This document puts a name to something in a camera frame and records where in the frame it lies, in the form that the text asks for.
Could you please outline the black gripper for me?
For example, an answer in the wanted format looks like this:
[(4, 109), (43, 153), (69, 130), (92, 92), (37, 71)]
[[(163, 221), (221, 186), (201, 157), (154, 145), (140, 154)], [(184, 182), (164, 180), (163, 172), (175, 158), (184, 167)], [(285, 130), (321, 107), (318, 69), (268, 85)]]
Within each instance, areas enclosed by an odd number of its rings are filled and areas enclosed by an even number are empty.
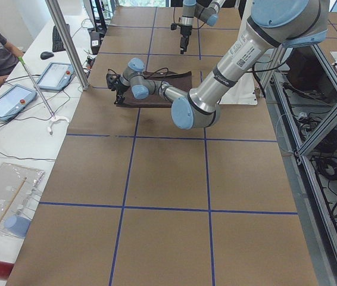
[(176, 30), (178, 27), (180, 27), (181, 34), (180, 54), (185, 54), (189, 44), (189, 37), (192, 34), (192, 25), (172, 23), (170, 29)]
[(125, 100), (124, 93), (128, 90), (129, 86), (121, 81), (121, 75), (117, 73), (108, 73), (106, 75), (108, 89), (116, 91), (116, 100), (114, 104), (123, 104)]

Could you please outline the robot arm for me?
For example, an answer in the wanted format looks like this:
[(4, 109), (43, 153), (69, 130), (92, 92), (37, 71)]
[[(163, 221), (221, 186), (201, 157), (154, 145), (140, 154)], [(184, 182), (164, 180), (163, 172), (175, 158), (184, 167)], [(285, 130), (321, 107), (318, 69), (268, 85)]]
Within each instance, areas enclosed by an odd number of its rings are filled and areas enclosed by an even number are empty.
[(207, 7), (198, 3), (196, 0), (183, 1), (182, 16), (178, 21), (175, 21), (173, 16), (173, 22), (170, 26), (171, 30), (176, 30), (180, 27), (180, 53), (187, 52), (190, 36), (192, 34), (194, 19), (201, 20), (208, 26), (214, 26), (219, 19), (219, 12), (225, 1), (215, 0), (211, 1)]
[(122, 74), (107, 74), (108, 88), (119, 99), (131, 90), (137, 100), (156, 94), (171, 102), (171, 118), (181, 129), (212, 126), (220, 117), (218, 101), (268, 49), (322, 42), (328, 12), (329, 1), (253, 1), (246, 29), (199, 87), (185, 92), (163, 80), (147, 79), (143, 61), (132, 58)]

